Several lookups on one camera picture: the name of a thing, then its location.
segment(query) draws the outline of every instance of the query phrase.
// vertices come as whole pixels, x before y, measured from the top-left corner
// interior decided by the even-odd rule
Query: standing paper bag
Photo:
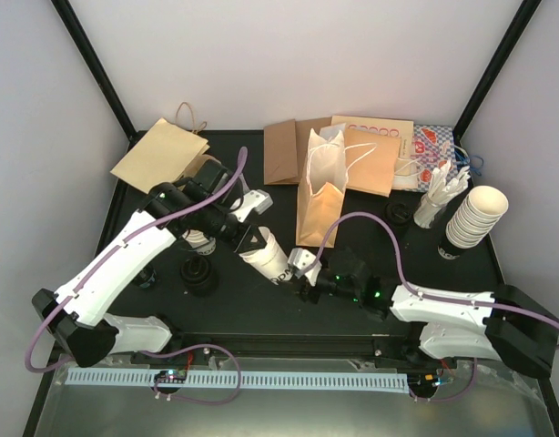
[[[298,246],[318,247],[330,225],[340,217],[348,182],[343,129],[344,125],[325,127],[320,130],[320,135],[313,129],[310,130],[304,174],[298,185]],[[334,247],[336,231],[334,229],[330,234],[327,248]]]

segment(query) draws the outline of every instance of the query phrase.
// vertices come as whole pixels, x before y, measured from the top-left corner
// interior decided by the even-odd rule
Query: black table
[[[239,148],[249,151],[244,176],[250,188],[270,193],[273,206],[259,219],[274,233],[289,254],[295,246],[296,186],[263,185],[263,135],[261,132],[213,133],[205,137],[209,154],[228,168],[235,168]],[[369,211],[381,215],[388,201],[415,208],[421,194],[393,191],[389,198],[348,190],[343,213]],[[117,216],[106,242],[126,224],[144,195],[128,187],[115,210]],[[444,290],[491,290],[501,280],[489,241],[468,250],[457,260],[443,259],[437,252],[445,223],[459,207],[456,199],[434,229],[410,226],[401,239],[407,279],[419,285]],[[339,226],[337,248],[350,247],[379,277],[397,277],[394,252],[383,229],[367,218],[353,218]],[[381,336],[404,336],[409,325],[390,316],[377,322],[355,302],[322,296],[317,305],[303,302],[293,292],[273,285],[244,263],[224,243],[209,256],[220,277],[217,292],[206,298],[185,294],[179,268],[189,256],[181,246],[172,247],[152,262],[159,277],[152,290],[128,286],[110,312],[146,317],[164,314],[184,331],[186,342],[211,341],[238,354],[278,356],[373,356],[373,341]]]

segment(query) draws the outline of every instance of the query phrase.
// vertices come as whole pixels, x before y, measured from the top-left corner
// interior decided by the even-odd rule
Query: black metal frame
[[[132,148],[137,141],[144,135],[144,132],[137,132],[132,124],[129,116],[127,115],[124,106],[122,105],[116,90],[112,86],[109,77],[106,74],[97,54],[92,47],[89,39],[87,38],[86,32],[79,23],[73,7],[68,0],[51,0],[56,8],[59,16],[63,20],[67,31],[73,38],[77,49],[81,53],[82,57],[86,61],[91,74],[97,81],[102,93],[104,94],[108,104],[110,105],[112,111],[114,112],[117,121],[124,130],[128,140],[129,148]],[[516,15],[513,18],[512,23],[509,25],[503,39],[498,45],[493,57],[486,67],[480,82],[473,91],[473,94],[468,101],[460,119],[458,120],[453,134],[456,143],[460,143],[460,140],[465,133],[466,129],[472,122],[478,108],[482,104],[484,98],[486,97],[488,91],[492,87],[492,84],[498,74],[500,73],[502,67],[506,63],[508,56],[513,51],[518,39],[522,35],[524,29],[530,22],[534,12],[541,3],[541,0],[523,0]],[[117,222],[117,212],[123,202],[124,196],[126,195],[127,185],[123,181],[119,180],[117,182],[116,191],[114,197],[112,198],[111,204],[109,206],[109,211],[107,213],[107,219],[102,230],[102,234],[97,246],[97,253],[101,251],[109,240],[112,238],[115,232],[116,222]],[[493,258],[493,265],[498,278],[500,278],[503,283],[503,274],[500,271],[498,260],[493,248],[492,242],[487,239],[488,250]],[[50,361],[56,361],[59,354],[59,349],[54,349]],[[52,381],[52,374],[46,374],[41,380],[38,392],[36,394],[35,403],[33,404],[33,409],[27,420],[25,427],[24,436],[34,435],[36,427],[39,421],[39,417],[43,407],[45,405],[46,396]],[[544,397],[545,404],[548,409],[549,417],[554,427],[555,434],[559,436],[559,406],[557,404],[556,398],[554,396],[553,387],[550,380],[539,381],[541,391]]]

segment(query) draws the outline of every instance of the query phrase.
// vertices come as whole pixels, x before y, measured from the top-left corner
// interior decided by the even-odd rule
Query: table surface
[[[295,247],[296,186],[263,185],[263,135],[248,134],[205,135],[211,146],[210,154],[228,168],[235,168],[239,148],[249,151],[245,178],[250,188],[270,193],[273,206],[259,218],[260,226],[274,233],[283,250],[289,254]],[[346,192],[343,213],[361,210],[381,215],[385,204],[403,202],[415,208],[419,193],[393,191],[389,198]],[[115,232],[126,224],[142,193],[128,188]],[[490,246],[483,242],[465,252],[459,259],[446,260],[437,252],[444,224],[459,207],[456,199],[445,212],[442,222],[434,229],[421,229],[414,223],[401,240],[403,267],[407,279],[419,285],[445,290],[491,290],[499,282],[500,273],[493,261]],[[337,248],[350,247],[364,259],[373,274],[397,277],[392,244],[380,226],[366,218],[353,218],[339,226]],[[189,252],[176,247],[158,255],[152,262],[159,283],[152,290],[128,286],[116,299],[110,312],[123,316],[146,317],[165,314],[184,332],[206,334],[325,336],[343,338],[372,335],[401,335],[407,324],[393,317],[375,322],[352,301],[322,296],[318,305],[303,302],[289,290],[273,285],[236,254],[218,242],[209,256],[219,273],[219,289],[206,298],[184,294],[179,267]]]

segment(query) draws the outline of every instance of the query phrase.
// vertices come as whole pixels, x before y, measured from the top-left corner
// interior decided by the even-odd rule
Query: gray wall
[[[41,379],[23,365],[31,298],[92,259],[125,149],[50,2],[0,0],[0,436],[21,435]]]
[[[463,144],[486,160],[477,182],[510,199],[493,232],[506,279],[559,317],[559,0],[539,7]],[[553,384],[559,401],[559,352]]]
[[[453,125],[521,0],[73,0],[138,128],[331,114]]]

